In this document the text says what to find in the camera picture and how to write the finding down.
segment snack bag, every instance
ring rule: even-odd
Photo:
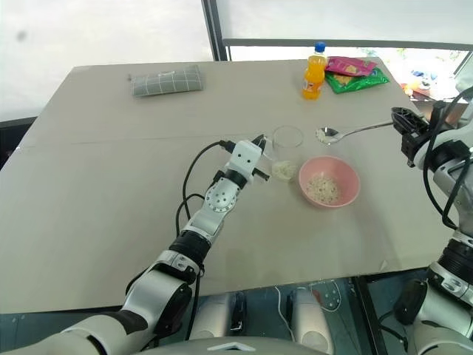
[[[376,63],[373,61],[348,57],[329,57],[325,71],[348,76],[368,76],[375,67]]]
[[[325,73],[325,80],[327,80],[335,94],[389,83],[388,77],[379,68],[373,69],[369,76],[346,76],[327,72]]]

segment table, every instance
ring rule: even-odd
[[[296,184],[256,179],[208,253],[202,294],[397,271],[438,258],[449,233],[421,172],[406,166],[394,129],[329,147],[315,139],[320,126],[344,130],[388,120],[391,107],[415,109],[394,80],[342,95],[325,84],[319,100],[306,101],[305,61],[199,63],[201,92],[130,95],[130,75],[184,65],[78,67],[60,85],[0,172],[0,313],[121,304],[128,281],[175,236],[181,184],[196,153],[282,124],[304,131],[306,158],[350,163],[361,193],[348,207],[319,210]],[[220,149],[203,156],[188,193],[204,192],[228,158]],[[268,163],[261,168],[268,172]]]

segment green snack bag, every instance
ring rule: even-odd
[[[325,79],[335,94],[356,91],[375,85],[389,83],[389,79],[379,68],[372,70],[368,76],[346,76],[334,72],[325,72]]]

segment black cable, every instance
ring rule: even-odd
[[[445,123],[447,117],[450,115],[450,112],[454,109],[457,102],[463,96],[470,95],[471,93],[473,93],[473,87],[469,87],[468,89],[465,89],[460,94],[458,94],[457,97],[455,97],[453,99],[453,101],[445,109],[445,111],[443,112],[442,117],[439,118],[437,124],[435,125],[435,127],[432,131],[432,135],[431,135],[431,138],[430,138],[430,141],[429,141],[429,145],[427,146],[426,156],[425,156],[424,162],[423,162],[423,169],[422,169],[423,184],[425,186],[425,189],[426,189],[427,195],[429,196],[429,199],[431,200],[431,202],[434,205],[435,209],[437,209],[437,211],[441,215],[443,215],[443,210],[439,206],[439,204],[437,203],[434,195],[432,194],[432,190],[430,189],[430,184],[429,184],[428,172],[429,172],[429,161],[430,161],[430,158],[431,158],[430,155],[432,153],[432,150],[433,150],[433,147],[434,147],[434,144],[435,144],[435,139],[437,138],[438,133],[439,133],[440,129],[442,128],[443,124]],[[448,217],[445,219],[444,224],[447,227],[451,228],[451,229],[456,229],[457,228],[457,226]]]
[[[409,343],[407,342],[406,337],[403,337],[397,331],[394,331],[391,328],[386,327],[385,325],[380,325],[379,328],[381,328],[383,331],[387,331],[389,334],[398,338],[402,342],[402,345],[404,346],[404,350],[407,352],[407,349],[409,348]]]
[[[461,169],[461,173],[460,175],[458,175],[457,181],[455,181],[455,185],[453,186],[449,199],[446,201],[445,209],[443,210],[443,214],[442,214],[443,224],[445,224],[446,221],[449,219],[450,209],[455,201],[455,198],[457,197],[461,184],[464,182],[465,177],[468,174],[469,167],[470,167],[470,157],[468,156],[467,158],[465,158],[465,165],[463,165],[463,169]]]
[[[393,314],[394,314],[394,311],[389,311],[389,312],[386,312],[385,314],[383,314],[381,317],[379,317],[378,318],[379,328],[383,331],[388,332],[389,334],[393,335],[394,337],[398,338],[402,342],[402,344],[404,346],[404,350],[407,352],[407,348],[408,348],[407,338],[400,335],[397,331],[395,331],[391,328],[388,328],[388,327],[386,327],[385,325],[382,324],[383,321],[386,318],[391,317]]]
[[[205,152],[207,152],[210,148],[213,148],[214,146],[219,146],[221,144],[225,143],[224,141],[218,141],[218,142],[214,142],[212,144],[209,144],[207,147],[205,147],[204,149],[202,149],[199,154],[196,155],[196,157],[194,158],[194,160],[192,161],[191,163],[191,166],[189,167],[188,171],[187,171],[187,174],[186,174],[186,177],[184,178],[184,183],[183,183],[183,202],[184,202],[184,208],[186,210],[186,215],[187,215],[187,218],[190,219],[191,218],[191,212],[189,211],[189,207],[187,205],[187,201],[186,201],[186,197],[187,197],[187,194],[186,194],[186,187],[187,187],[187,181],[189,180],[189,176],[191,176],[191,172],[192,172],[192,169],[194,168],[194,165],[195,163],[199,160],[199,158],[201,157],[202,154],[204,154]]]
[[[204,197],[201,194],[190,194],[189,196],[186,196],[183,202],[180,203],[179,207],[177,207],[176,211],[176,218],[175,218],[175,223],[176,223],[176,236],[179,235],[180,233],[180,228],[179,228],[179,216],[180,216],[180,211],[183,209],[183,206],[189,201],[192,197],[200,197],[204,199]]]
[[[200,273],[197,275],[195,281],[195,292],[194,292],[194,303],[192,304],[191,319],[189,320],[189,325],[187,327],[186,340],[189,340],[191,337],[192,326],[194,325],[195,314],[197,313],[197,303],[199,301],[199,290],[200,290]]]
[[[394,314],[394,311],[389,311],[383,314],[381,317],[378,318],[379,324],[381,324],[386,318],[391,317]]]

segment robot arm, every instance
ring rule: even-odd
[[[192,297],[189,286],[200,273],[238,194],[253,181],[253,175],[269,178],[256,168],[265,146],[262,136],[229,146],[230,161],[205,194],[202,208],[169,249],[132,283],[122,309],[87,318],[38,344],[6,354],[129,355],[155,337],[177,331]]]
[[[473,104],[456,127],[443,124],[429,161],[427,147],[433,127],[443,116],[445,103],[434,104],[430,122],[408,109],[393,108],[394,127],[402,134],[401,151],[409,166],[430,169],[433,180],[446,196],[455,194],[459,223],[442,256],[427,271],[426,282],[412,280],[395,304],[396,318],[413,324],[409,354],[471,354],[473,343]],[[460,174],[465,172],[464,179]]]

